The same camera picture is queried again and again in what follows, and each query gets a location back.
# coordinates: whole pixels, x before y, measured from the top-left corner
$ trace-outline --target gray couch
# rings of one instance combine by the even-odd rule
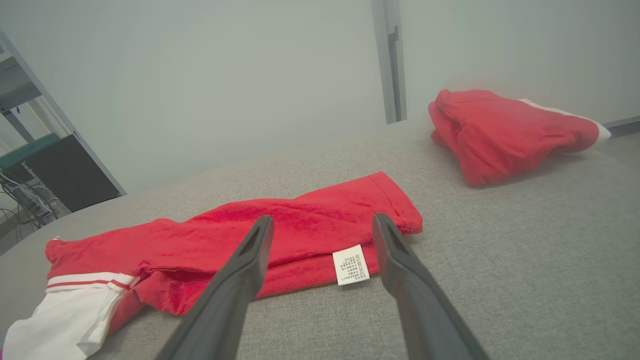
[[[413,250],[492,359],[640,358],[640,172],[599,153],[469,188],[427,120],[214,168],[78,211],[0,258],[0,335],[44,297],[45,244],[226,202],[302,193],[386,172],[424,217]],[[153,359],[180,318],[146,308],[91,359]],[[252,302],[238,359],[405,359],[380,278]]]

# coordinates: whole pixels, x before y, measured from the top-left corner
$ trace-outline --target folded red cloth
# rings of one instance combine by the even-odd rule
[[[470,186],[532,171],[549,154],[583,151],[611,135],[587,118],[486,90],[442,90],[429,114],[431,138],[455,153]]]
[[[81,288],[104,272],[139,277],[124,295],[111,331],[145,304],[186,314],[263,215],[273,217],[274,237],[259,297],[335,282],[332,253],[358,244],[373,274],[378,261],[371,229],[377,212],[386,213],[404,234],[422,231],[422,217],[411,200],[378,172],[295,199],[232,202],[183,223],[159,219],[81,241],[50,241],[48,278],[62,281],[50,280],[49,287]]]

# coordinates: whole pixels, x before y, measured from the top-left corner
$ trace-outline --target white clothing tag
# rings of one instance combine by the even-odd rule
[[[339,286],[369,279],[369,269],[360,244],[334,252],[333,265]]]

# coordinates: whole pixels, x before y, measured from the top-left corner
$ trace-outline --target white fabric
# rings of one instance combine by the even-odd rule
[[[118,304],[127,289],[139,280],[114,273],[57,278],[49,282],[99,282],[47,288],[47,295],[31,318],[18,320],[8,329],[4,340],[4,360],[86,359],[100,349]]]
[[[560,110],[560,109],[547,108],[545,106],[540,106],[540,105],[536,104],[535,102],[533,102],[531,100],[528,100],[528,99],[518,99],[518,100],[522,101],[522,102],[524,102],[526,104],[529,104],[529,105],[533,106],[534,108],[543,109],[543,110],[547,110],[547,111],[553,111],[554,113],[560,113],[560,114],[563,114],[563,115],[577,116],[577,117],[583,118],[585,120],[589,120],[592,123],[596,124],[598,126],[598,139],[596,140],[595,143],[593,143],[592,146],[590,146],[585,151],[590,151],[590,150],[602,145],[603,143],[605,143],[611,137],[611,133],[609,132],[609,130],[607,130],[606,127],[602,126],[599,122],[591,120],[591,119],[589,119],[587,117],[583,117],[583,116],[580,116],[580,115],[572,114],[570,112],[567,112],[567,111],[564,111],[564,110]],[[581,153],[583,153],[585,151],[567,152],[567,154],[570,154],[570,155],[581,154]]]

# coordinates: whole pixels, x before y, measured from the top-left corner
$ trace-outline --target green object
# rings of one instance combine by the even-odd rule
[[[0,156],[0,168],[2,170],[6,170],[16,164],[19,164],[29,156],[58,142],[58,140],[60,140],[58,135],[56,133],[51,133],[35,140],[32,143],[20,146],[18,149],[5,154],[4,156]]]

